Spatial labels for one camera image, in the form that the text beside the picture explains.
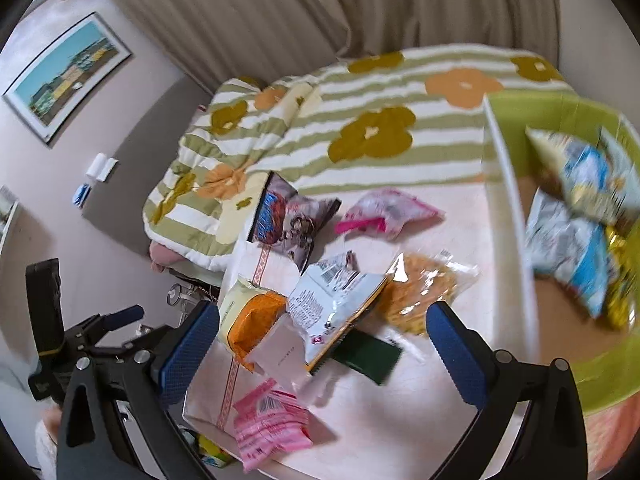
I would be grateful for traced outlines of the white paper packet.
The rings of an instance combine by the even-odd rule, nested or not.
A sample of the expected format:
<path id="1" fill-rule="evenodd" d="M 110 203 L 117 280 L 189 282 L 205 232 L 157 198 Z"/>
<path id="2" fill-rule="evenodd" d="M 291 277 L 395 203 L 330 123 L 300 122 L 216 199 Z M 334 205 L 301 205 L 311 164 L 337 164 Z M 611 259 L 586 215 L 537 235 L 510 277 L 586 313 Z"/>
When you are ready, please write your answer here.
<path id="1" fill-rule="evenodd" d="M 320 400 L 329 381 L 314 377 L 306 370 L 303 337 L 287 313 L 278 318 L 244 361 L 253 364 L 258 373 L 273 379 L 306 406 Z"/>

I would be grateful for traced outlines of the pink snack bag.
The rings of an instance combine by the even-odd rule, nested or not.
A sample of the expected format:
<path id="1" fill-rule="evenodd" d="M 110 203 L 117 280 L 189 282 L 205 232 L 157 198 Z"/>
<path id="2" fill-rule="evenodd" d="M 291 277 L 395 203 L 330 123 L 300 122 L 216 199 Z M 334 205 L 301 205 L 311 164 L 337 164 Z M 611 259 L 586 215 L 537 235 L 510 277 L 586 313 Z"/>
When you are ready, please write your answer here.
<path id="1" fill-rule="evenodd" d="M 273 379 L 262 382 L 233 408 L 234 438 L 245 472 L 257 469 L 272 454 L 312 447 L 309 411 Z"/>

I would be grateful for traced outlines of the dark green foil packet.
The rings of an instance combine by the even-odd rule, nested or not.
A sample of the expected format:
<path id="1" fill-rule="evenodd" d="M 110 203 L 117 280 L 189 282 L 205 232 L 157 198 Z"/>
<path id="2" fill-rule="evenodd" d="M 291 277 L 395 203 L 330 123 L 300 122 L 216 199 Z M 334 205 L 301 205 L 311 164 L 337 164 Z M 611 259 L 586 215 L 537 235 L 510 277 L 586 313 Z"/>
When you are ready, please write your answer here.
<path id="1" fill-rule="evenodd" d="M 379 340 L 370 334 L 351 330 L 336 346 L 332 359 L 382 386 L 390 377 L 401 356 L 396 344 Z"/>

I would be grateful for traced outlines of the yellow cocoa pillows snack bag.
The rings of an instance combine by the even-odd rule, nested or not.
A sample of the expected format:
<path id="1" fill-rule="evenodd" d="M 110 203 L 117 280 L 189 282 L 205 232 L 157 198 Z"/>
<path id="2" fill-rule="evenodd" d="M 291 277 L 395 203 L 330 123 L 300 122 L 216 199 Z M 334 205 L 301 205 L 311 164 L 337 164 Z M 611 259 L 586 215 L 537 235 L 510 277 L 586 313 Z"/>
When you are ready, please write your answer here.
<path id="1" fill-rule="evenodd" d="M 636 324 L 636 268 L 626 238 L 612 226 L 607 226 L 604 232 L 610 269 L 603 307 L 605 317 L 616 330 L 632 330 Z"/>

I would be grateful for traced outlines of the white wall switch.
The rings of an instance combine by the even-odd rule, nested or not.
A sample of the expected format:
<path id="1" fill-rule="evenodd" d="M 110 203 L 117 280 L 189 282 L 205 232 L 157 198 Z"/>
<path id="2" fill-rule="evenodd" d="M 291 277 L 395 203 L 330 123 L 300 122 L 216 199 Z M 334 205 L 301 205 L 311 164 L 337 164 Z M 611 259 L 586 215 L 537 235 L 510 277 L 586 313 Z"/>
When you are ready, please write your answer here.
<path id="1" fill-rule="evenodd" d="M 87 169 L 86 176 L 96 182 L 106 182 L 117 165 L 116 158 L 99 153 Z"/>

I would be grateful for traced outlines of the dark purple chocolate snack bag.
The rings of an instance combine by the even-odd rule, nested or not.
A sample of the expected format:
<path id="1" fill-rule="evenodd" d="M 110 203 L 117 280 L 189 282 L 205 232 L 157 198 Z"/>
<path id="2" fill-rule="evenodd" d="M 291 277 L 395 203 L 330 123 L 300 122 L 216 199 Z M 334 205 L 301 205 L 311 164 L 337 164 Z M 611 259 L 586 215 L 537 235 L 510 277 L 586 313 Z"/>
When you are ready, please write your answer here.
<path id="1" fill-rule="evenodd" d="M 341 204 L 338 198 L 315 200 L 303 196 L 280 174 L 270 171 L 247 240 L 288 257 L 303 272 L 316 236 Z"/>

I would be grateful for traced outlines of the orange cream snack bag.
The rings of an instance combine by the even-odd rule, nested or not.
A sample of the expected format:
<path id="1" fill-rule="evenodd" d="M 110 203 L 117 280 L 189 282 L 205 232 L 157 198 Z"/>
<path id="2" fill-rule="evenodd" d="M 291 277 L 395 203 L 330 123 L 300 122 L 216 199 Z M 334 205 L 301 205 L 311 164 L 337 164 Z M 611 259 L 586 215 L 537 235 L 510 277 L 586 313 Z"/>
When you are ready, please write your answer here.
<path id="1" fill-rule="evenodd" d="M 224 296 L 219 311 L 217 340 L 249 372 L 250 352 L 262 341 L 285 311 L 286 297 L 238 278 Z"/>

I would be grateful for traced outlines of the white blue snack bag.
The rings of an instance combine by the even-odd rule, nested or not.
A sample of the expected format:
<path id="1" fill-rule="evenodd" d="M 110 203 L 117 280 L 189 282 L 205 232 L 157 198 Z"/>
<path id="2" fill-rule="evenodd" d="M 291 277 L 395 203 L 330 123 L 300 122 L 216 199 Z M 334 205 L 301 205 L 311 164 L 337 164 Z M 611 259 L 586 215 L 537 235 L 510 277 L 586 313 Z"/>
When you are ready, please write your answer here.
<path id="1" fill-rule="evenodd" d="M 590 318 L 603 313 L 614 268 L 602 224 L 575 216 L 538 188 L 526 221 L 526 252 L 534 273 L 553 278 Z"/>

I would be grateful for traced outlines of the clear bag yellow noodles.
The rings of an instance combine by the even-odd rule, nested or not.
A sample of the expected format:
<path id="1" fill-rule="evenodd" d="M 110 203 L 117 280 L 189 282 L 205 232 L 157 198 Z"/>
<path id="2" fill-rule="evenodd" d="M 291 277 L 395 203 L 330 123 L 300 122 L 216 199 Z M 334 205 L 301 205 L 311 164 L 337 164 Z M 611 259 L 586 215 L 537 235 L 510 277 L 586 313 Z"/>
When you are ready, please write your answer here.
<path id="1" fill-rule="evenodd" d="M 454 260 L 443 250 L 436 255 L 400 252 L 386 271 L 387 283 L 375 303 L 376 313 L 403 333 L 424 335 L 425 315 L 434 302 L 451 304 L 480 277 L 477 266 Z"/>

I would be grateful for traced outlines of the green striped floral duvet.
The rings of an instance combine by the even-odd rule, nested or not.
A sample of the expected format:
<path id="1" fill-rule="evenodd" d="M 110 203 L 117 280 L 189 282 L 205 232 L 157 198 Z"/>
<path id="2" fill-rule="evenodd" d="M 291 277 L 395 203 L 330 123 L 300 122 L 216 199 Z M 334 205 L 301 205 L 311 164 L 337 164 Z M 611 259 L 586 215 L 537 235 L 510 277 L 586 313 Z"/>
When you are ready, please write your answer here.
<path id="1" fill-rule="evenodd" d="M 564 91 L 532 52 L 481 44 L 413 48 L 260 84 L 224 82 L 195 115 L 142 209 L 146 235 L 220 272 L 266 177 L 304 195 L 483 177 L 484 97 Z"/>

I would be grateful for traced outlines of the light blue snack bag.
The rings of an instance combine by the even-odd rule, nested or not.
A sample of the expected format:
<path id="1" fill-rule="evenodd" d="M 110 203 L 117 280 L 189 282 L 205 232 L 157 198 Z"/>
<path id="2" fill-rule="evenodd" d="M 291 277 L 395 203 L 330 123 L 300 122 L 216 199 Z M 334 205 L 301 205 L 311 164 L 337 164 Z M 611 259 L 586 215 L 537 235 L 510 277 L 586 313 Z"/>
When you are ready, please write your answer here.
<path id="1" fill-rule="evenodd" d="M 606 226 L 628 229 L 639 220 L 639 174 L 607 128 L 594 145 L 568 133 L 528 127 L 527 139 L 544 176 L 571 211 Z"/>

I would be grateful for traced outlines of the beige curtain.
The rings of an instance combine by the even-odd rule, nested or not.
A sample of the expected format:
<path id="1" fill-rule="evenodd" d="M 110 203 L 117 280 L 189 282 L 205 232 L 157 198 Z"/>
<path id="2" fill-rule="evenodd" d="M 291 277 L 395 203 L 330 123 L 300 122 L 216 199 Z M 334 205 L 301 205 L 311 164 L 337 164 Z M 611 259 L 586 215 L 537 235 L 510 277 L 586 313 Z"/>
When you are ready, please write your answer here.
<path id="1" fill-rule="evenodd" d="M 489 44 L 556 61 L 559 0 L 112 0 L 186 74 L 215 90 L 342 58 Z"/>

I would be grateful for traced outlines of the framed landscape picture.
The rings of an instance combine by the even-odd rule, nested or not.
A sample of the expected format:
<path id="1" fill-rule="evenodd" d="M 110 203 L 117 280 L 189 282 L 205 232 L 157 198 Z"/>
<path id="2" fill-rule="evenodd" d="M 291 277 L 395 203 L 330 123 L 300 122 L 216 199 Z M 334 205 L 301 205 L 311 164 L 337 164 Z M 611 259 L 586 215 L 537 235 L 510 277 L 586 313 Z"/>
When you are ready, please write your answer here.
<path id="1" fill-rule="evenodd" d="M 93 12 L 62 32 L 11 82 L 3 101 L 44 144 L 131 51 Z"/>

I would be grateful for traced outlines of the blue white wall socket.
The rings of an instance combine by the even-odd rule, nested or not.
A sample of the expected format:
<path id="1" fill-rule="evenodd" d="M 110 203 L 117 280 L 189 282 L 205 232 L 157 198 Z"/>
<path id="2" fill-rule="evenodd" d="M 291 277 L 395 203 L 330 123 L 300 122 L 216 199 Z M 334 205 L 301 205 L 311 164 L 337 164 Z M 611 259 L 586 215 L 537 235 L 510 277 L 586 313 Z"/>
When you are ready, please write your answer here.
<path id="1" fill-rule="evenodd" d="M 91 192 L 90 184 L 84 183 L 82 185 L 79 185 L 78 189 L 76 190 L 73 196 L 73 200 L 72 200 L 73 205 L 81 209 L 84 206 L 84 203 L 88 198 L 90 192 Z"/>

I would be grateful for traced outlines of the person's white fuzzy sleeve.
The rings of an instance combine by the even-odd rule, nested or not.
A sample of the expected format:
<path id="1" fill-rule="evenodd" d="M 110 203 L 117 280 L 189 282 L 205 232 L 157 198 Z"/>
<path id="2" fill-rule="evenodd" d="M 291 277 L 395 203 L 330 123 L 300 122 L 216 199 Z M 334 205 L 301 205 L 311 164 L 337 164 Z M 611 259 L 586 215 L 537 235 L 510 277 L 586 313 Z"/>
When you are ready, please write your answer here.
<path id="1" fill-rule="evenodd" d="M 51 438 L 43 420 L 35 428 L 35 447 L 41 478 L 55 480 L 58 445 Z"/>

